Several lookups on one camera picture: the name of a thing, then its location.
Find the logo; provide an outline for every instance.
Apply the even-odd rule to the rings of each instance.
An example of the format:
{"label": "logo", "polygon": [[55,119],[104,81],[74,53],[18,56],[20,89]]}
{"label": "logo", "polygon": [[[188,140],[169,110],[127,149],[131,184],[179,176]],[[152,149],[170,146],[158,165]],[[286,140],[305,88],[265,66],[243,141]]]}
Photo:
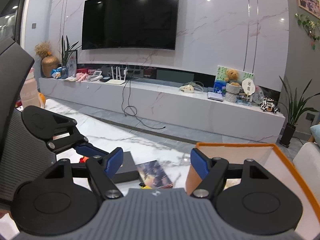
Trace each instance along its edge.
{"label": "logo", "polygon": [[158,197],[158,196],[161,194],[161,192],[158,191],[158,190],[156,190],[156,191],[152,192],[151,194],[152,194],[153,196],[155,196],[155,197]]}

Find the window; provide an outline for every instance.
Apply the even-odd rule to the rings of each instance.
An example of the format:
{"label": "window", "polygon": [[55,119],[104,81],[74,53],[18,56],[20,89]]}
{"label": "window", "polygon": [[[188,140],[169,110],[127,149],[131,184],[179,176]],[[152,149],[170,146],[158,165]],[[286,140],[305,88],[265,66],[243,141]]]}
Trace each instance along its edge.
{"label": "window", "polygon": [[0,40],[10,37],[20,44],[24,0],[0,0]]}

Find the skirting board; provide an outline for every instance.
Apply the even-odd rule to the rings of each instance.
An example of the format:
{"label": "skirting board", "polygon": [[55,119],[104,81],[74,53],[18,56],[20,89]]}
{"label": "skirting board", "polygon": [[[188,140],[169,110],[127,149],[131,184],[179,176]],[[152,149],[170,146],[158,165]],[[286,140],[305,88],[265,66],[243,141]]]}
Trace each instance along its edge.
{"label": "skirting board", "polygon": [[[283,135],[284,128],[282,127],[280,134]],[[300,132],[300,131],[295,131],[293,134],[294,137],[299,138],[300,140],[308,141],[311,134],[305,133],[305,132]]]}

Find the potted plant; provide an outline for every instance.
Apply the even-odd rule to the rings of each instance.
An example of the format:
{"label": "potted plant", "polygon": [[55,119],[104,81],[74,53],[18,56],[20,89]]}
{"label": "potted plant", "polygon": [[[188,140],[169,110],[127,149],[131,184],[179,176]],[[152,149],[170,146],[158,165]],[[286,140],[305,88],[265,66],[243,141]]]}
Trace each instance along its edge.
{"label": "potted plant", "polygon": [[68,77],[68,70],[67,70],[67,62],[71,56],[71,54],[79,49],[81,45],[74,49],[74,47],[78,44],[78,41],[70,46],[68,36],[66,36],[67,39],[67,46],[66,42],[63,38],[63,35],[61,37],[61,78],[67,78]]}
{"label": "potted plant", "polygon": [[294,131],[296,130],[296,124],[298,122],[299,117],[306,111],[316,112],[316,113],[319,112],[318,110],[314,109],[313,107],[305,107],[305,104],[307,103],[307,101],[309,99],[320,95],[320,93],[317,93],[317,94],[315,94],[311,97],[308,97],[306,99],[303,98],[303,94],[306,92],[306,90],[308,89],[308,87],[312,81],[312,79],[311,79],[309,81],[308,85],[303,90],[302,95],[298,101],[297,88],[294,92],[294,96],[292,96],[292,91],[291,91],[290,85],[288,84],[288,87],[287,87],[287,85],[284,83],[284,81],[282,80],[281,77],[280,77],[280,79],[283,84],[284,90],[287,93],[287,97],[289,99],[289,104],[288,104],[289,107],[287,107],[284,103],[279,102],[285,107],[287,114],[288,114],[288,122],[287,122],[287,125],[285,126],[283,135],[280,140],[280,144],[288,148],[289,144],[290,144],[290,140],[294,134]]}

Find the orange fruit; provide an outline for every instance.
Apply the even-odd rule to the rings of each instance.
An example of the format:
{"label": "orange fruit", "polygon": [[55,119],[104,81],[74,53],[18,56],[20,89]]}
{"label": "orange fruit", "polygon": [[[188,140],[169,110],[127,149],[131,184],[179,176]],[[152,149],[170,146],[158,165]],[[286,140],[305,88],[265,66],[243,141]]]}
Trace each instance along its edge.
{"label": "orange fruit", "polygon": [[43,102],[43,105],[45,105],[45,96],[39,92],[39,97],[41,98],[42,102]]}

